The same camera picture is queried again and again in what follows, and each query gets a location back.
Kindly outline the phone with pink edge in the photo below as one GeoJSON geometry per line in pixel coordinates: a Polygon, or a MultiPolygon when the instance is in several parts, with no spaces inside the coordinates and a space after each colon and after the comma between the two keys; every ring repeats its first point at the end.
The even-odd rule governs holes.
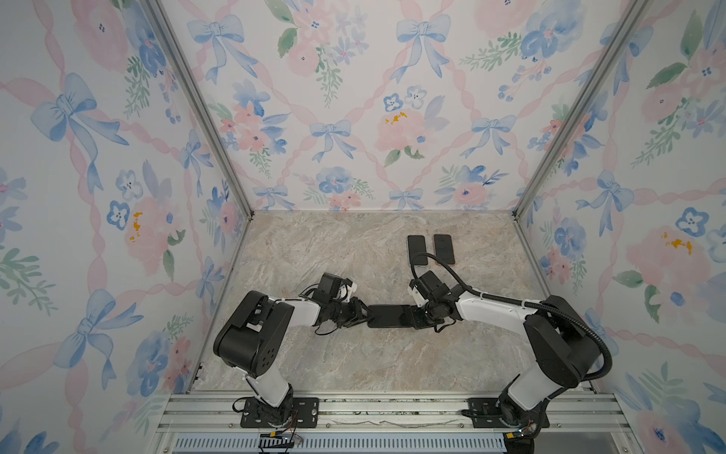
{"type": "Polygon", "coordinates": [[[371,329],[413,328],[411,306],[376,305],[369,308],[368,327],[371,329]]]}

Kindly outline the blue phone black screen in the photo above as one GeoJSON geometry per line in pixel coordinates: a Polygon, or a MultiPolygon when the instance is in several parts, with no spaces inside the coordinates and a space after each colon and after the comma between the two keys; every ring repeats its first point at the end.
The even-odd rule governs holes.
{"type": "Polygon", "coordinates": [[[408,244],[408,262],[414,267],[424,267],[428,265],[427,243],[425,237],[421,235],[410,235],[406,238],[408,244]]]}

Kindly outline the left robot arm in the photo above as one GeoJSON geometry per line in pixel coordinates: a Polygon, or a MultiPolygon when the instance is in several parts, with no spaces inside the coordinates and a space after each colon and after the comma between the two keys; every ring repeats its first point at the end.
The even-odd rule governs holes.
{"type": "Polygon", "coordinates": [[[334,329],[367,323],[370,308],[350,295],[347,287],[337,298],[316,300],[310,291],[296,298],[275,299],[250,291],[217,334],[213,353],[231,368],[243,372],[256,401],[266,410],[291,407],[292,386],[275,365],[285,335],[291,327],[334,329]]]}

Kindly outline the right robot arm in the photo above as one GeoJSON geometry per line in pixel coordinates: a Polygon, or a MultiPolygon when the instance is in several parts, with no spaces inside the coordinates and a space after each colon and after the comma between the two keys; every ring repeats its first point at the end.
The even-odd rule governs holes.
{"type": "Polygon", "coordinates": [[[509,428],[542,425],[546,404],[580,382],[607,376],[613,354],[595,329],[580,317],[567,300],[551,295],[544,300],[519,300],[455,287],[450,291],[425,291],[410,286],[425,321],[487,323],[527,338],[535,363],[518,374],[497,397],[493,410],[470,417],[496,418],[509,428]]]}

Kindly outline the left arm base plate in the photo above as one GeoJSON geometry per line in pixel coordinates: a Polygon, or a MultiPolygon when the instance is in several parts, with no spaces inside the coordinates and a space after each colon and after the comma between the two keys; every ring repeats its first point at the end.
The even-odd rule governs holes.
{"type": "Polygon", "coordinates": [[[233,404],[242,429],[315,429],[320,401],[316,397],[286,398],[272,407],[256,398],[240,398],[233,404]]]}

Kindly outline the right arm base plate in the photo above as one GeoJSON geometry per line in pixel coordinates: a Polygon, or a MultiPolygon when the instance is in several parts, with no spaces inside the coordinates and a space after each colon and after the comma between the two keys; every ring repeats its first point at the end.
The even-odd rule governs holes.
{"type": "Polygon", "coordinates": [[[522,410],[513,401],[500,401],[497,397],[473,397],[467,400],[467,407],[461,415],[473,421],[476,429],[547,429],[550,427],[541,406],[533,410],[522,410]]]}

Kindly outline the aluminium rail frame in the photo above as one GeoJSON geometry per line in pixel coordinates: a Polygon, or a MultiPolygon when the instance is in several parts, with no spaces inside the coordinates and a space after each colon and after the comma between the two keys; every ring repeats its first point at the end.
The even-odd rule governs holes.
{"type": "Polygon", "coordinates": [[[253,395],[239,369],[220,362],[202,365],[191,390],[172,395],[152,431],[149,453],[284,453],[283,442],[296,440],[292,453],[514,453],[516,449],[493,418],[473,420],[464,410],[482,410],[495,401],[497,385],[508,383],[520,361],[495,358],[452,369],[455,382],[467,378],[479,391],[444,389],[444,374],[425,373],[428,389],[393,390],[389,379],[374,374],[370,391],[355,385],[333,387],[340,374],[305,374],[313,388],[295,393],[304,409],[292,429],[270,439],[273,429],[245,423],[243,406],[253,395]]]}

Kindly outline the right corner aluminium post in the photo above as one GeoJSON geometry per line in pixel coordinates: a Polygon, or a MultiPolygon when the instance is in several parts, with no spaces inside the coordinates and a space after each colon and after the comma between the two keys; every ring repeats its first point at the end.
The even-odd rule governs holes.
{"type": "Polygon", "coordinates": [[[568,116],[565,117],[562,129],[555,135],[550,149],[544,154],[542,162],[537,166],[531,181],[527,184],[524,195],[512,211],[515,221],[521,221],[527,215],[527,210],[533,205],[537,192],[559,160],[559,156],[580,125],[580,121],[595,102],[605,79],[616,67],[618,59],[637,32],[649,7],[650,1],[648,0],[629,1],[626,4],[626,9],[611,34],[610,42],[600,53],[592,68],[591,76],[582,85],[582,90],[575,98],[568,116]]]}

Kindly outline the corner aluminium post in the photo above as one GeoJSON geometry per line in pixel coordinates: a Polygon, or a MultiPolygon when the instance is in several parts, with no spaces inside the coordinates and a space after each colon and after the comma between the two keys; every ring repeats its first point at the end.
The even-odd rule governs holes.
{"type": "Polygon", "coordinates": [[[163,51],[168,55],[170,65],[181,83],[181,90],[183,90],[183,94],[185,94],[191,106],[193,117],[198,120],[205,138],[211,146],[212,153],[217,158],[217,162],[219,162],[223,176],[227,179],[231,187],[234,199],[241,207],[243,218],[246,221],[251,221],[253,219],[251,205],[244,194],[240,179],[234,171],[233,162],[221,142],[220,134],[213,124],[213,119],[204,102],[202,92],[200,92],[198,83],[194,79],[191,66],[180,46],[173,26],[169,22],[162,2],[142,0],[140,1],[140,5],[144,13],[149,17],[151,27],[157,34],[163,51]]]}
{"type": "Polygon", "coordinates": [[[595,102],[605,79],[616,67],[618,59],[637,32],[649,7],[650,1],[648,0],[629,1],[626,4],[626,9],[611,34],[610,42],[600,53],[592,68],[591,76],[582,85],[582,90],[575,98],[568,116],[565,117],[562,129],[555,135],[550,149],[544,154],[542,162],[537,166],[531,181],[527,184],[524,195],[512,211],[515,221],[521,221],[527,215],[527,210],[533,205],[537,192],[559,160],[559,156],[580,125],[580,121],[595,102]]]}

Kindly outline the left corner aluminium post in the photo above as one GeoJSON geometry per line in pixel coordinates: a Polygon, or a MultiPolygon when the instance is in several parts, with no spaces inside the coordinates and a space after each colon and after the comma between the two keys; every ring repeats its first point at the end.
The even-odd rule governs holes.
{"type": "Polygon", "coordinates": [[[233,162],[221,142],[220,134],[213,124],[213,119],[204,102],[202,92],[200,92],[198,83],[194,79],[191,66],[180,46],[173,26],[169,22],[162,2],[142,0],[140,1],[140,5],[144,13],[149,17],[151,27],[157,34],[163,51],[168,55],[170,65],[181,83],[181,90],[183,90],[183,94],[185,94],[191,106],[193,117],[198,120],[205,138],[211,146],[212,153],[217,158],[217,162],[219,162],[223,176],[227,179],[231,187],[234,199],[241,207],[243,218],[246,221],[251,221],[253,219],[251,205],[244,194],[240,179],[234,171],[233,162]]]}

